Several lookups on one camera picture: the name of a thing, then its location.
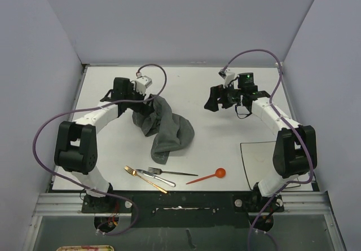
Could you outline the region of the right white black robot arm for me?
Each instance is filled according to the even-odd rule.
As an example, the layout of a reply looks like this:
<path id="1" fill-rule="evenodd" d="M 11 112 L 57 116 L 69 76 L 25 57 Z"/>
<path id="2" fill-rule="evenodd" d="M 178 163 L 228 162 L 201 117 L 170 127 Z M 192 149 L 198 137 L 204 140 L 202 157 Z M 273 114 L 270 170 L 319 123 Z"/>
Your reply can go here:
<path id="1" fill-rule="evenodd" d="M 252 206 L 263 211 L 271 205 L 271 196 L 282 186 L 295 183 L 300 175 L 312 174 L 317 167 L 315 129 L 310 125 L 301 125 L 276 106 L 272 95 L 258 89 L 252 72 L 235 74 L 226 69 L 221 70 L 219 75 L 224 83 L 211 87 L 204 108 L 216 112 L 220 108 L 242 106 L 276 136 L 273 168 L 256 184 L 259 192 L 251 197 Z"/>

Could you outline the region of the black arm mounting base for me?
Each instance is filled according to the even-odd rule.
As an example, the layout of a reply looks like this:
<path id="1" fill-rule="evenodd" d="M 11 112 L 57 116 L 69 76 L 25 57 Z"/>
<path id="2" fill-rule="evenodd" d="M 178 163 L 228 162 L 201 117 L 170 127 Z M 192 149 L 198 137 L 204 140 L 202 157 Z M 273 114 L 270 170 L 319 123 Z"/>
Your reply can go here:
<path id="1" fill-rule="evenodd" d="M 283 212 L 281 196 L 254 191 L 115 191 L 118 198 L 86 195 L 82 213 L 130 214 L 136 228 L 248 228 L 251 214 Z"/>

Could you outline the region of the dark grey cloth placemat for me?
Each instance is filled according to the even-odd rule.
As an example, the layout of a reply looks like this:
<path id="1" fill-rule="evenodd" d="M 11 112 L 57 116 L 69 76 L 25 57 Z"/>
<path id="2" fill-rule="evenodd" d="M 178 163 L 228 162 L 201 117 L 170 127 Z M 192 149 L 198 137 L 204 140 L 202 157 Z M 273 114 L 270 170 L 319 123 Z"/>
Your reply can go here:
<path id="1" fill-rule="evenodd" d="M 170 152 L 185 149 L 192 143 L 195 131 L 188 119 L 172 111 L 166 99 L 158 96 L 149 106 L 153 111 L 148 116 L 133 112 L 133 124 L 144 136 L 154 137 L 151 158 L 165 165 Z"/>

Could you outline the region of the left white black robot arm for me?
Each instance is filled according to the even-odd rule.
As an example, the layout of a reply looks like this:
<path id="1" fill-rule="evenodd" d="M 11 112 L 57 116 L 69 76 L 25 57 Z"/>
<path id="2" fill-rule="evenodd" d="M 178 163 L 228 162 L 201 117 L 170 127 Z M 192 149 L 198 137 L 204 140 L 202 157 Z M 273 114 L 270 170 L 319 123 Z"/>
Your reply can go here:
<path id="1" fill-rule="evenodd" d="M 135 81 L 115 78 L 113 88 L 98 103 L 99 109 L 73 122 L 64 121 L 59 125 L 55 164 L 75 176 L 88 195 L 96 197 L 94 204 L 102 212 L 113 209 L 115 198 L 108 194 L 111 184 L 96 167 L 97 134 L 127 109 L 142 116 L 150 115 L 153 108 L 144 99 L 151 85 L 152 80 L 147 76 L 139 76 Z"/>

